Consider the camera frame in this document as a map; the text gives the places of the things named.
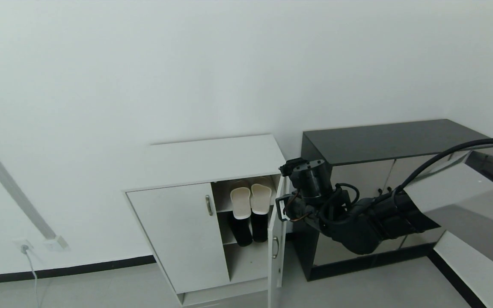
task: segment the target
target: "floor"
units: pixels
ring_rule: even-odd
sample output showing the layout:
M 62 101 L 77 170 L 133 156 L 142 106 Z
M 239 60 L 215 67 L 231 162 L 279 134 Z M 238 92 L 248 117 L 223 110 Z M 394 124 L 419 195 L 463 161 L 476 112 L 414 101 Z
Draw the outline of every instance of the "floor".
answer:
M 281 307 L 469 308 L 427 258 L 306 282 L 291 246 L 286 248 Z M 156 264 L 40 279 L 42 308 L 178 308 Z M 0 308 L 34 308 L 33 281 L 0 283 Z M 251 308 L 249 300 L 217 308 Z

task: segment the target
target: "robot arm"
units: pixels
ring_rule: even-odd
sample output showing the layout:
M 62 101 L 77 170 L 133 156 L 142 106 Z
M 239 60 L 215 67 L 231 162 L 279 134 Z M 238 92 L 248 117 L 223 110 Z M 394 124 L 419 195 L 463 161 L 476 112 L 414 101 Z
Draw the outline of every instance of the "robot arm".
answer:
M 277 199 L 279 218 L 303 220 L 357 254 L 372 253 L 383 240 L 443 226 L 493 261 L 493 156 L 471 151 L 416 177 L 469 146 L 435 156 L 390 193 L 360 200 L 352 185 L 332 186 L 324 160 L 288 160 L 280 170 L 296 191 Z M 356 191 L 353 201 L 342 187 Z

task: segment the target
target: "power cord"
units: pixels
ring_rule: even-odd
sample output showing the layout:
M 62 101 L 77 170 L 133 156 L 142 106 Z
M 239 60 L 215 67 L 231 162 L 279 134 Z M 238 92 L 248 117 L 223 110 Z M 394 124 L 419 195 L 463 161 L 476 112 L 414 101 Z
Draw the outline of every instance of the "power cord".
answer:
M 33 292 L 35 293 L 35 296 L 36 296 L 36 306 L 37 308 L 39 308 L 39 299 L 37 298 L 37 274 L 36 272 L 33 270 L 33 265 L 32 265 L 32 260 L 30 259 L 30 255 L 28 254 L 28 249 L 29 247 L 27 245 L 22 245 L 20 247 L 20 251 L 26 255 L 26 257 L 28 258 L 28 262 L 30 264 L 30 269 L 32 270 L 32 273 L 33 273 Z

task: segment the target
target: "black cable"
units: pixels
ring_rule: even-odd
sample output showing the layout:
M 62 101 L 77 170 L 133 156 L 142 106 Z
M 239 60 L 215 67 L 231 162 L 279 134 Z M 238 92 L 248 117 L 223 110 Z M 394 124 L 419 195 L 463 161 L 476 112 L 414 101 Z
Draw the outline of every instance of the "black cable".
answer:
M 350 189 L 353 189 L 355 191 L 356 197 L 353 201 L 351 201 L 351 204 L 355 204 L 359 200 L 360 192 L 359 192 L 358 188 L 356 188 L 353 185 L 348 184 L 348 183 L 338 183 L 338 185 L 340 185 L 341 187 L 349 187 Z
M 403 188 L 406 187 L 420 173 L 422 173 L 423 170 L 427 169 L 429 166 L 436 163 L 438 160 L 445 158 L 446 156 L 448 156 L 454 152 L 457 152 L 459 150 L 463 150 L 464 148 L 471 148 L 473 146 L 485 145 L 485 144 L 493 144 L 493 138 L 473 140 L 472 142 L 466 142 L 466 143 L 459 144 L 457 146 L 452 146 L 452 148 L 449 148 L 448 150 L 440 152 L 436 156 L 433 156 L 430 160 L 427 160 L 427 162 L 423 163 L 416 170 L 414 170 L 414 172 L 412 172 L 412 174 L 410 174 L 409 177 L 406 180 L 404 180 L 404 182 L 402 184 L 400 184 L 395 190 L 397 191 L 397 193 L 402 191 Z
M 359 200 L 359 197 L 360 197 L 360 192 L 359 192 L 359 189 L 354 187 L 353 185 L 351 184 L 348 184 L 348 183 L 338 183 L 336 184 L 336 186 L 341 186 L 341 187 L 349 187 L 351 189 L 353 189 L 356 193 L 356 197 L 355 199 L 351 202 L 351 204 L 354 204 L 356 203 L 358 200 Z M 329 219 L 327 219 L 325 216 L 324 216 L 324 213 L 325 211 L 327 210 L 327 207 L 330 206 L 330 204 L 334 201 L 334 199 L 336 197 L 340 197 L 340 195 L 342 194 L 342 190 L 341 189 L 336 189 L 336 191 L 327 199 L 327 201 L 325 203 L 323 203 L 323 206 L 321 206 L 321 209 L 319 210 L 319 218 L 327 225 L 332 225 L 332 224 L 337 224 L 337 222 L 333 222 Z

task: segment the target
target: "cabinet handle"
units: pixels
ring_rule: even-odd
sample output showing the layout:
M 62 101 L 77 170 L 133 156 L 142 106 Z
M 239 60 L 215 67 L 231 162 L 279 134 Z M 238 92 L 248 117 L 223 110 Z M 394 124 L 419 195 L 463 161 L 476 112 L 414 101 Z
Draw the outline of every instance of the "cabinet handle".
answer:
M 209 195 L 205 195 L 205 202 L 207 203 L 207 210 L 209 210 L 209 216 L 212 216 L 212 208 L 211 208 L 211 197 Z
M 273 240 L 275 240 L 277 242 L 277 253 L 272 255 L 272 258 L 276 259 L 277 256 L 279 255 L 279 238 L 277 236 L 274 236 Z

